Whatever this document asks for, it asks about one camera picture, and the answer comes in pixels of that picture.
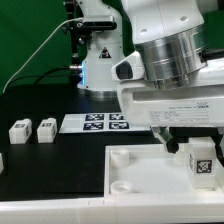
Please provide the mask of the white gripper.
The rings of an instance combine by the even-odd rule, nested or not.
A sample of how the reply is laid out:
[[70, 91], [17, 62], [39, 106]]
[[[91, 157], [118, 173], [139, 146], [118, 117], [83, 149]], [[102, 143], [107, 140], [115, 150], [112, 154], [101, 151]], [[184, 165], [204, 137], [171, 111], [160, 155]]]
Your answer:
[[219, 127], [216, 151], [224, 158], [224, 66], [201, 69], [188, 87], [156, 90], [144, 80], [125, 81], [117, 93], [125, 119], [131, 125], [152, 127], [167, 152], [179, 150], [167, 127]]

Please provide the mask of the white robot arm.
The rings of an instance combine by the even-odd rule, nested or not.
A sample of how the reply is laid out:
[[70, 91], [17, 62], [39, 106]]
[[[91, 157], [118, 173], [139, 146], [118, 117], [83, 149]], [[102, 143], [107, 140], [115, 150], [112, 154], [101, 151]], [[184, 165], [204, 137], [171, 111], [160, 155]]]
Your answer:
[[115, 95], [132, 125], [150, 127], [168, 151], [172, 128], [224, 129], [224, 56], [207, 48], [196, 0], [78, 0], [90, 33], [84, 93]]

